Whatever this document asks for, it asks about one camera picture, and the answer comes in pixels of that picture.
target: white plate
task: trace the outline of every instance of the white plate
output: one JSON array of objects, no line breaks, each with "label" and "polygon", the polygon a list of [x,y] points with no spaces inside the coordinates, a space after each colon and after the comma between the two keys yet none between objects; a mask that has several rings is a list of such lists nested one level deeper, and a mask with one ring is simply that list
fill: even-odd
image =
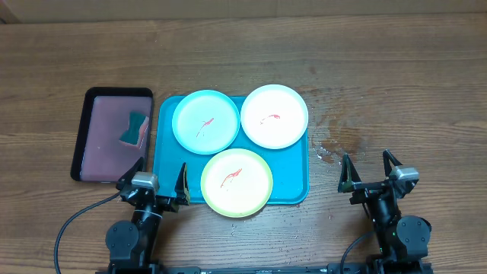
[{"label": "white plate", "polygon": [[240,121],[247,136],[256,144],[271,149],[286,148],[306,131],[307,106],[293,89],[268,84],[245,99]]}]

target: sponge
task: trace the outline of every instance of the sponge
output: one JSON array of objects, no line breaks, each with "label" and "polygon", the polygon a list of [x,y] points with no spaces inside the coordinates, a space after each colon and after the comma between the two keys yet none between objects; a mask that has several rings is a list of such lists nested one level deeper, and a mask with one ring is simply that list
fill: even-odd
[{"label": "sponge", "polygon": [[131,112],[129,117],[129,129],[120,136],[119,140],[124,145],[141,148],[148,125],[149,118],[146,115],[135,111]]}]

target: table surface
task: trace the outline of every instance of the table surface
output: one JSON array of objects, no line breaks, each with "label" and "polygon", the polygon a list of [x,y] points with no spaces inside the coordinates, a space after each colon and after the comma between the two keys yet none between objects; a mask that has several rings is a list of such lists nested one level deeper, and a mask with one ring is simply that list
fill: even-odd
[{"label": "table surface", "polygon": [[[382,180],[389,148],[421,180],[399,201],[433,225],[436,272],[487,267],[487,14],[437,14],[0,26],[0,272],[52,273],[64,221],[115,192],[69,176],[84,93],[147,87],[162,102],[215,89],[285,84],[310,111],[310,193],[246,219],[207,205],[166,214],[155,256],[168,266],[319,266],[371,229],[338,194],[345,152]],[[152,166],[156,127],[151,131]],[[109,261],[105,232],[130,219],[112,201],[85,213],[60,246],[63,273]],[[363,261],[374,240],[349,255]]]}]

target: red sauce streak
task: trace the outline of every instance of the red sauce streak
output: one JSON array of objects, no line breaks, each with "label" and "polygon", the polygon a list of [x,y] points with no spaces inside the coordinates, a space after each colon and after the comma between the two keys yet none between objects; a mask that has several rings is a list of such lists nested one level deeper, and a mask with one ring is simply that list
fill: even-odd
[{"label": "red sauce streak", "polygon": [[210,119],[208,122],[203,121],[203,122],[204,122],[204,124],[203,124],[203,126],[201,127],[201,129],[199,129],[198,134],[196,134],[196,138],[198,138],[198,135],[199,135],[199,133],[201,132],[201,130],[202,130],[202,129],[203,129],[205,126],[209,126],[209,125],[210,125],[210,124],[213,122],[213,120],[214,120],[214,119],[213,119],[213,118],[211,118],[211,119]]},{"label": "red sauce streak", "polygon": [[232,174],[228,174],[228,176],[225,178],[225,180],[223,180],[223,183],[221,183],[220,188],[222,188],[222,187],[223,187],[223,184],[225,183],[225,181],[226,181],[226,180],[228,180],[228,179],[230,179],[230,178],[231,178],[231,180],[230,180],[230,183],[231,183],[231,181],[233,181],[233,180],[234,180],[234,178],[235,178],[235,177],[237,177],[237,176],[238,176],[238,174],[239,174],[241,171],[242,171],[242,169],[240,168],[239,170],[237,170],[237,171],[233,172]]}]

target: plate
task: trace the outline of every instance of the plate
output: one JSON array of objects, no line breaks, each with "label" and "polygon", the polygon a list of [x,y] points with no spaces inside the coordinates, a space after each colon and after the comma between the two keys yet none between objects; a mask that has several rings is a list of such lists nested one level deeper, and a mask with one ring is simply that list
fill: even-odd
[{"label": "plate", "polygon": [[215,155],[201,176],[206,203],[217,213],[239,218],[258,212],[272,192],[272,173],[258,154],[242,148]]},{"label": "plate", "polygon": [[235,103],[218,91],[197,91],[177,105],[173,120],[176,140],[187,150],[211,155],[228,147],[237,137],[240,116]]},{"label": "plate", "polygon": [[307,106],[291,88],[268,84],[257,88],[243,102],[242,128],[249,139],[270,149],[287,148],[304,134]]}]

